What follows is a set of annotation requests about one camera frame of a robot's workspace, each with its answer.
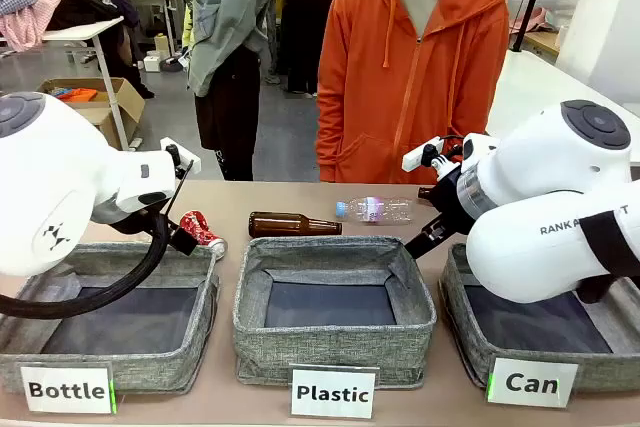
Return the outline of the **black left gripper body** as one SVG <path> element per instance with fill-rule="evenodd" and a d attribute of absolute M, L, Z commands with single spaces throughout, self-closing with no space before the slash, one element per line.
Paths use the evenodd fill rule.
<path fill-rule="evenodd" d="M 168 199 L 161 200 L 136 212 L 128 213 L 117 207 L 115 199 L 112 198 L 94 207 L 94 222 L 109 225 L 115 231 L 125 235 L 142 232 L 153 234 L 157 232 L 160 221 L 169 226 L 169 220 L 162 213 L 162 209 L 168 202 Z"/>

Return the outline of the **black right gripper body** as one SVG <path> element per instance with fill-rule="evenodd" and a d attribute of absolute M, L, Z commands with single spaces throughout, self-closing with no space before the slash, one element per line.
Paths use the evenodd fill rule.
<path fill-rule="evenodd" d="M 444 237 L 453 234 L 467 235 L 475 220 L 464 210 L 457 194 L 461 167 L 446 174 L 430 192 L 430 202 L 438 210 L 437 226 Z"/>

